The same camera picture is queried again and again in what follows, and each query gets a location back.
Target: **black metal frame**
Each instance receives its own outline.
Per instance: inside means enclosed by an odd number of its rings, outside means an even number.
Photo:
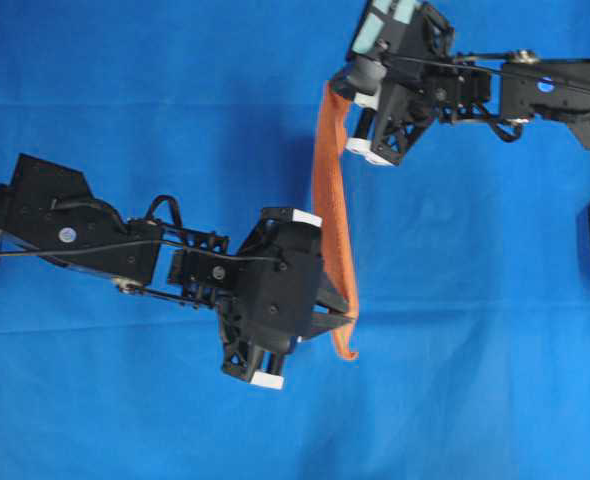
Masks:
[[[367,2],[354,39],[368,17],[377,17],[383,27],[369,51],[349,49],[348,65],[331,81],[340,95],[370,102],[362,105],[353,136],[370,142],[367,157],[399,165],[435,121],[485,123],[501,140],[513,142],[535,117],[567,124],[590,149],[590,60],[540,61],[524,50],[452,56],[454,29],[442,14],[424,3],[406,24],[394,17],[397,5],[382,12]],[[497,114],[485,107],[493,71],[478,67],[479,60],[505,61],[497,71],[502,75]]]
[[[172,224],[153,215],[164,202]],[[295,213],[264,209],[232,256],[228,237],[184,228],[172,197],[158,197],[144,218],[124,222],[92,195],[81,172],[20,155],[12,182],[0,185],[0,243],[6,238],[44,252],[41,258],[56,266],[108,277],[123,293],[217,308],[223,371],[256,383],[258,375],[281,376],[297,338],[349,321],[342,315],[346,300],[323,272],[321,229]],[[179,295],[150,288],[162,244],[176,247],[167,283],[181,288]],[[102,249],[106,245],[111,249]],[[272,358],[266,365],[265,353]]]

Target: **blue cloth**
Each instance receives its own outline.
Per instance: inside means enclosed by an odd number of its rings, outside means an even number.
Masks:
[[[590,57],[590,1],[434,4],[456,50]],[[236,248],[263,206],[310,206],[362,6],[0,0],[0,181],[26,152]],[[0,479],[590,479],[590,152],[436,126],[399,169],[344,167],[361,356],[302,345],[281,393],[220,374],[212,312],[3,261]]]

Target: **black cable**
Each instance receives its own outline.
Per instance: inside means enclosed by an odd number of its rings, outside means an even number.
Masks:
[[[24,250],[17,252],[0,252],[0,258],[16,258],[16,257],[66,257],[75,255],[89,255],[92,253],[105,252],[107,250],[118,250],[121,248],[137,247],[140,245],[166,245],[175,248],[181,248],[187,252],[196,252],[208,257],[219,258],[222,260],[230,260],[234,262],[251,262],[251,261],[267,261],[267,262],[281,262],[278,258],[273,257],[239,257],[232,255],[225,255],[222,253],[215,253],[201,248],[189,247],[179,242],[172,242],[170,240],[134,240],[132,242],[122,242],[109,245],[99,245],[97,247],[78,248],[69,250]]]
[[[394,55],[394,54],[390,54],[390,53],[386,54],[384,58],[390,58],[393,60],[401,60],[404,62],[423,63],[424,65],[432,65],[435,67],[459,68],[462,70],[471,70],[471,71],[475,71],[475,72],[488,73],[491,75],[498,75],[500,77],[505,77],[505,78],[515,78],[518,80],[530,80],[530,81],[534,81],[534,82],[545,83],[547,85],[553,85],[556,87],[565,88],[565,89],[571,90],[573,92],[585,93],[585,94],[590,95],[590,88],[567,85],[566,83],[557,82],[555,80],[549,80],[547,78],[540,77],[540,76],[527,75],[525,73],[504,72],[502,70],[496,70],[494,68],[487,68],[487,67],[480,67],[478,65],[465,65],[465,64],[451,63],[451,62],[441,62],[439,60],[428,60],[428,59],[420,58],[420,57],[410,57],[407,55]]]
[[[162,203],[168,203],[168,208],[171,212],[171,218],[173,219],[173,224],[177,228],[182,228],[182,216],[179,213],[179,203],[175,199],[175,197],[171,197],[170,195],[159,195],[153,200],[151,206],[148,207],[148,211],[144,218],[146,220],[153,220],[153,215],[155,211],[159,208]]]
[[[146,220],[153,221],[155,220],[154,214],[155,211],[159,208],[162,203],[168,203],[168,209],[171,212],[171,219],[173,220],[173,225],[179,230],[177,236],[179,239],[184,242],[184,245],[188,246],[188,235],[184,231],[184,227],[182,224],[182,215],[179,212],[179,203],[175,197],[171,197],[170,195],[159,195],[153,200],[151,206],[148,207],[148,211],[144,218]]]

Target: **orange towel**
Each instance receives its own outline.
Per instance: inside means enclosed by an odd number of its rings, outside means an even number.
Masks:
[[[324,221],[322,254],[326,273],[338,291],[348,299],[350,308],[346,316],[353,320],[332,332],[333,343],[341,358],[352,361],[358,356],[357,352],[351,352],[349,341],[359,316],[359,300],[340,165],[347,141],[344,120],[350,106],[351,102],[326,85],[315,141],[313,210]]]

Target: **bolt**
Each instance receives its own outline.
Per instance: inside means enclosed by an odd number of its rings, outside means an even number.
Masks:
[[[219,265],[213,268],[213,278],[218,281],[224,280],[226,277],[226,270],[224,267],[220,267]]]
[[[63,243],[73,243],[77,239],[77,232],[70,228],[62,228],[59,231],[59,240]]]
[[[448,94],[446,93],[446,90],[444,90],[443,88],[438,88],[437,90],[435,90],[435,98],[438,102],[445,102],[448,98]]]

